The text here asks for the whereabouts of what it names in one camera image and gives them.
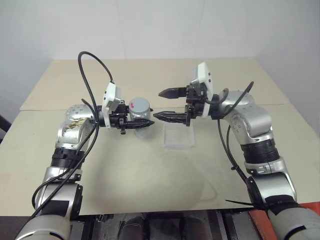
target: red object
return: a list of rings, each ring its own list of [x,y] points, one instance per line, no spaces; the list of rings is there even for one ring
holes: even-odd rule
[[[308,208],[320,215],[320,201],[302,203],[302,207]],[[263,240],[277,240],[274,229],[272,228],[271,222],[265,211],[262,210],[251,210],[249,211],[250,217],[252,218],[261,238]]]

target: white backdrop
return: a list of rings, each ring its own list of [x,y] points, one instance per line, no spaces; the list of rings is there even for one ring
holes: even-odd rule
[[[319,0],[2,0],[0,114],[52,59],[257,57],[319,132]]]

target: beige table surface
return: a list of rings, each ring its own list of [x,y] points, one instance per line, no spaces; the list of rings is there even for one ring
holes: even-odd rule
[[[276,146],[284,157],[300,203],[320,201],[320,141],[255,59],[206,59],[214,91],[228,87],[250,92],[269,111]],[[116,84],[128,103],[146,97],[155,112],[182,107],[185,99],[168,100],[158,92],[182,87],[202,59],[108,60]],[[84,61],[87,78],[99,104],[108,78],[101,67]],[[89,99],[77,61],[54,61],[42,76],[0,145],[0,216],[28,216],[31,196],[42,182],[54,152],[65,109]],[[173,108],[182,112],[183,108]],[[195,147],[163,148],[163,122],[155,120],[153,137],[137,138],[132,130],[120,135],[101,128],[83,164],[80,214],[107,214],[239,208],[225,199],[248,202],[246,186],[223,151],[216,121],[192,120]],[[244,169],[243,154],[233,134],[231,149]]]

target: robotic arm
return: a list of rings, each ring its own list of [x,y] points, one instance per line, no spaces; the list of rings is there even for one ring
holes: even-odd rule
[[[98,106],[98,109],[97,124],[101,127],[121,129],[121,134],[126,133],[125,129],[144,128],[154,123],[143,118],[128,121],[129,106],[121,100],[119,89],[112,82],[108,84],[102,106]],[[70,221],[79,215],[81,208],[83,187],[77,182],[81,180],[82,158],[96,125],[94,119],[94,112],[85,104],[74,105],[66,111],[65,120],[57,132],[51,165],[46,169],[43,184],[32,198],[34,208],[41,208],[50,194],[66,179],[66,173],[76,169],[61,189],[41,208],[39,214],[24,225],[16,240],[70,238]]]
[[[282,240],[319,239],[320,216],[296,202],[296,190],[275,146],[271,117],[247,93],[252,85],[253,82],[245,92],[226,88],[213,94],[211,74],[203,62],[188,86],[159,93],[168,99],[186,97],[185,112],[162,111],[154,117],[186,126],[191,119],[200,116],[226,120],[241,146],[244,165],[250,174],[248,178],[244,176],[250,200],[254,206],[266,210],[277,237]]]

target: transparent plastic box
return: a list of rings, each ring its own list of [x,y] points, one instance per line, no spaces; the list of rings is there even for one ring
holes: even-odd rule
[[[163,145],[166,149],[189,149],[195,145],[192,124],[169,123],[163,125]]]

